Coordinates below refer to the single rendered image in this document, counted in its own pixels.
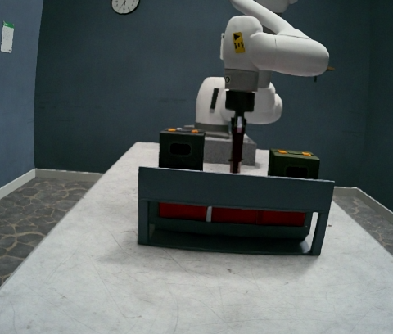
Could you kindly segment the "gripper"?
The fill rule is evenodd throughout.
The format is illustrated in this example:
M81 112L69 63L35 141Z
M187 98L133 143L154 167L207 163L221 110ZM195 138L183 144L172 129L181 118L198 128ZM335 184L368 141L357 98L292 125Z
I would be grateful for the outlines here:
M231 117L232 125L232 151L230 161L229 173L239 174L241 170L242 158L242 146L243 137L245 136L244 129L246 127L246 119L244 119L244 112L253 112L255 105L255 94L244 93L235 91L226 91L225 97L225 109L229 111L235 111L234 117ZM244 124L244 125L242 125Z

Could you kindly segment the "red open bin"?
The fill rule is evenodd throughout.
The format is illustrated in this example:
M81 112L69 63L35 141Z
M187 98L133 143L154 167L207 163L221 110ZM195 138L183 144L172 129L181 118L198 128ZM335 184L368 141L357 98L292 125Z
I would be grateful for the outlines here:
M212 207L211 222L256 224L258 210Z
M160 217L206 221L207 208L160 202Z
M258 210L257 224L303 226L305 212Z

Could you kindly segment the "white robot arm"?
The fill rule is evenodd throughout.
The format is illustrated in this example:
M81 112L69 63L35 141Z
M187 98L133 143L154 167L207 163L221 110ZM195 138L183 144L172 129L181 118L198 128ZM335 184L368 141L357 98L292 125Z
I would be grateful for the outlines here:
M271 84L273 71L316 76L326 71L329 62L322 44L282 19L288 5L298 0L229 1L247 16L235 16L228 22L223 42L224 78L203 82L196 99L196 123L183 127L205 130L209 138L232 136L228 122L235 111L225 109L226 91L254 93L254 111L244 112L244 119L248 124L269 124L282 114L282 101Z

